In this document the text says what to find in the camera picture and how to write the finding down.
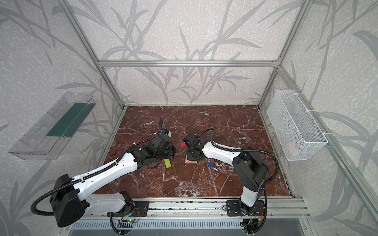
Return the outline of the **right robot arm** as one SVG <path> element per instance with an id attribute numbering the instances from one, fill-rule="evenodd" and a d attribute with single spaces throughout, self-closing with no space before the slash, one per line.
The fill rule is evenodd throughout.
<path id="1" fill-rule="evenodd" d="M 214 142 L 213 138 L 201 140 L 194 134 L 183 139 L 188 148 L 187 158 L 190 161 L 200 161 L 206 158 L 216 159 L 232 166 L 243 184 L 240 202 L 250 209 L 255 206 L 266 185 L 278 174 L 280 167 L 275 155 L 260 149 L 228 147 Z M 275 170 L 268 178 L 269 166 L 260 157 L 265 154 L 275 162 Z"/>

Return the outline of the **natural wood block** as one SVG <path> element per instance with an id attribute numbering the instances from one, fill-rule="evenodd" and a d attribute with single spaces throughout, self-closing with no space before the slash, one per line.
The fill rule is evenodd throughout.
<path id="1" fill-rule="evenodd" d="M 186 160 L 185 163 L 186 164 L 197 164 L 198 161 L 189 161 L 189 160 Z"/>

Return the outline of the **lime green block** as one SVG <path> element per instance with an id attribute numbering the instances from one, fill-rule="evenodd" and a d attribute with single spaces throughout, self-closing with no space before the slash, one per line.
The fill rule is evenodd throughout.
<path id="1" fill-rule="evenodd" d="M 168 168 L 171 168 L 172 166 L 171 166 L 171 162 L 170 162 L 170 160 L 169 159 L 164 159 L 164 164 L 165 164 L 165 167 L 166 167 L 166 169 L 168 169 Z"/>

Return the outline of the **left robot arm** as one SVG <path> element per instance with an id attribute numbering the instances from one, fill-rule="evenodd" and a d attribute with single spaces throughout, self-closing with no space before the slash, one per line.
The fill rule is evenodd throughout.
<path id="1" fill-rule="evenodd" d="M 85 215 L 120 212 L 132 200 L 126 193 L 96 195 L 110 182 L 155 161 L 173 159 L 176 148 L 171 133 L 164 129 L 150 138 L 148 145 L 133 145 L 116 160 L 87 173 L 60 176 L 54 189 L 37 198 L 31 205 L 36 215 L 54 216 L 58 227 L 69 226 Z"/>

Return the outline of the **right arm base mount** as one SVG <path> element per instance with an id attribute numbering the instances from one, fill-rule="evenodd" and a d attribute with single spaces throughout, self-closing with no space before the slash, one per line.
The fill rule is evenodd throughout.
<path id="1" fill-rule="evenodd" d="M 252 207 L 249 207 L 240 200 L 229 200 L 222 209 L 227 211 L 227 216 L 261 217 L 264 215 L 265 202 L 257 200 Z"/>

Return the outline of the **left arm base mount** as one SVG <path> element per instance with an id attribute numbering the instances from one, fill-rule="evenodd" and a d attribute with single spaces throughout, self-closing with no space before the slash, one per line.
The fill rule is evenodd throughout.
<path id="1" fill-rule="evenodd" d="M 119 214 L 123 217 L 146 217 L 149 203 L 149 201 L 134 201 L 133 203 L 127 203 Z"/>

